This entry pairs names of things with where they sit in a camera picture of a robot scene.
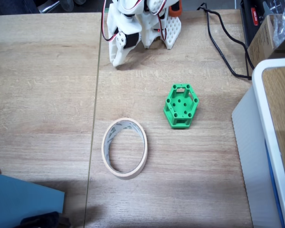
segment white 3d printed part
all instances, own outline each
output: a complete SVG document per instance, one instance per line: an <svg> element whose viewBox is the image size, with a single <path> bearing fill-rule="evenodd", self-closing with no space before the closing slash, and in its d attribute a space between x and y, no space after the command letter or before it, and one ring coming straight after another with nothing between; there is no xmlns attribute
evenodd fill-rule
<svg viewBox="0 0 285 228"><path fill-rule="evenodd" d="M110 149L110 144L113 140L113 138L123 129L131 129L136 131L139 136L143 140L143 156L141 161L139 162L138 166L133 169L130 172L123 173L119 172L115 169L112 168L111 163L110 163L110 158L109 158L109 149ZM146 163L147 160L147 155L148 155L148 143L147 143L147 137L146 133L144 132L142 126L136 122L133 119L130 118L120 118L118 120L115 120L106 130L104 137L103 137L103 142L101 145L101 152L102 152L102 157L104 160L104 164L107 167L107 169L116 177L123 179L123 180L129 180L134 177L136 177L142 170L143 167Z"/></svg>
<svg viewBox="0 0 285 228"><path fill-rule="evenodd" d="M178 1L113 0L107 18L109 37L115 36L109 43L109 58L112 65L116 67L123 64L129 52L140 41L145 48L149 48L157 37L161 37L167 49L172 49L181 31L181 21L178 17L169 16L169 6Z"/></svg>

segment black object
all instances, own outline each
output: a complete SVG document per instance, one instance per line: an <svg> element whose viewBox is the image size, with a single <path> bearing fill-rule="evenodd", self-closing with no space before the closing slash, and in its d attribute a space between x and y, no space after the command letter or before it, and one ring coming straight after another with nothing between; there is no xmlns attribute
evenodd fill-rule
<svg viewBox="0 0 285 228"><path fill-rule="evenodd" d="M149 12L149 8L148 8L148 5L147 5L147 0L143 1L143 11Z"/></svg>
<svg viewBox="0 0 285 228"><path fill-rule="evenodd" d="M127 43L125 44L124 49L134 47L138 42L139 33L134 33L130 35L125 34L125 38Z"/></svg>
<svg viewBox="0 0 285 228"><path fill-rule="evenodd" d="M223 21L222 21L222 17L220 16L220 14L217 13L217 12L215 12L215 11L209 10L209 9L207 8L207 4L206 4L205 2L202 3L201 6L198 7L197 10L200 10L200 9L203 9L203 10L205 11L205 13L206 13L207 27L208 27L208 33L209 33L210 39L211 39L212 43L214 44L214 46L216 47L216 49L218 50L218 52L220 53L220 55L222 56L224 62L226 63L226 65L227 65L227 67L229 68L229 70L231 71L231 73L232 73L235 77L241 77L241 78L246 78L246 79L248 79L248 80L251 80L252 77L249 76L249 73L248 73L247 60L248 60L249 65L251 66L251 68L254 69L254 67L253 67L253 64L252 64L252 62L251 62L251 60L250 60L250 57L249 57L249 55L248 55L248 51L247 51L247 48L246 48L245 44L244 44L243 42L237 40L237 39L234 39L234 38L227 32L227 30L226 30L226 28L225 28L225 26L224 26L224 23L223 23ZM236 43L238 43L238 44L240 44L240 45L243 46L243 48L244 48L244 50L245 50L245 61L246 61L246 71L247 71L247 75L239 75L239 74L237 74L236 72L234 72L234 70L231 68L230 64L229 64L228 61L226 60L226 58L225 58L223 52L219 49L218 45L217 45L216 42L214 41L214 39L213 39L213 37L212 37L212 35L211 35L211 32L210 32L209 14L208 14L208 13L213 13L213 14L217 15L218 18L219 18L219 21L220 21L220 23L221 23L221 25L222 25L222 28L223 28L224 32L226 33L226 35L227 35L233 42L236 42Z"/></svg>
<svg viewBox="0 0 285 228"><path fill-rule="evenodd" d="M165 14L161 15L161 16L160 16L160 19L161 19L161 20L165 19Z"/></svg>
<svg viewBox="0 0 285 228"><path fill-rule="evenodd" d="M73 0L59 0L59 3L64 11L72 12L74 9L74 1Z"/></svg>
<svg viewBox="0 0 285 228"><path fill-rule="evenodd" d="M124 14L127 18L133 17L135 14Z"/></svg>
<svg viewBox="0 0 285 228"><path fill-rule="evenodd" d="M36 4L36 6L41 6L42 4L46 3L47 0L34 0L34 3Z"/></svg>
<svg viewBox="0 0 285 228"><path fill-rule="evenodd" d="M14 228L70 228L69 219L59 216L58 212L24 218L19 226Z"/></svg>
<svg viewBox="0 0 285 228"><path fill-rule="evenodd" d="M57 228L59 224L58 212L25 218L15 228Z"/></svg>
<svg viewBox="0 0 285 228"><path fill-rule="evenodd" d="M262 18L259 15L264 14L264 8L260 2L261 0L242 0L240 3L246 47L249 47L261 26Z"/></svg>
<svg viewBox="0 0 285 228"><path fill-rule="evenodd" d="M0 0L0 15L39 13L32 0Z"/></svg>
<svg viewBox="0 0 285 228"><path fill-rule="evenodd" d="M171 6L171 9L173 11L179 11L180 10L180 2L176 2L174 5Z"/></svg>

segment cardboard box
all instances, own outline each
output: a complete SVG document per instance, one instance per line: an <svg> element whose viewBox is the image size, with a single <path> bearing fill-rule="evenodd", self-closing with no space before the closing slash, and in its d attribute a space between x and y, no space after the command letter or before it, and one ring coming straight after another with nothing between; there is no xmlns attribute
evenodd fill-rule
<svg viewBox="0 0 285 228"><path fill-rule="evenodd" d="M254 67L265 59L285 58L285 40L278 47L275 46L273 24L274 16L267 16L248 48L248 54Z"/></svg>

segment white robot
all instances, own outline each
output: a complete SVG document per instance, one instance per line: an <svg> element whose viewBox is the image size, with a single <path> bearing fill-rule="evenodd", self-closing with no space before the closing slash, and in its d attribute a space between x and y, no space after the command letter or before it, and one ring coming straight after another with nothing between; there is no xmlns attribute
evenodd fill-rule
<svg viewBox="0 0 285 228"><path fill-rule="evenodd" d="M104 34L105 2L101 18L103 37L109 41L110 62L123 64L128 53L142 41L145 48L157 38L171 49L180 33L181 0L113 0L110 4Z"/></svg>

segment gray surface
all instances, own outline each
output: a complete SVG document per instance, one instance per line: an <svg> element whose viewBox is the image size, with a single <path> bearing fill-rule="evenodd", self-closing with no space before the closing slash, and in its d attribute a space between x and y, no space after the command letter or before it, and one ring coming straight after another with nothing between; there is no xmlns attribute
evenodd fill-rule
<svg viewBox="0 0 285 228"><path fill-rule="evenodd" d="M259 228L280 228L265 135L253 87L232 112L232 122L253 225Z"/></svg>
<svg viewBox="0 0 285 228"><path fill-rule="evenodd" d="M106 7L108 8L111 0L107 0ZM196 10L200 4L202 4L203 0L182 0L182 8L183 11L193 11ZM207 6L209 9L218 10L218 9L234 9L235 1L234 0L207 0ZM86 0L86 3L78 6L74 6L73 12L101 12L103 0ZM53 13L64 13L64 10L61 6L56 7Z"/></svg>
<svg viewBox="0 0 285 228"><path fill-rule="evenodd" d="M241 3L242 0L236 0L236 9L239 9L239 4Z"/></svg>

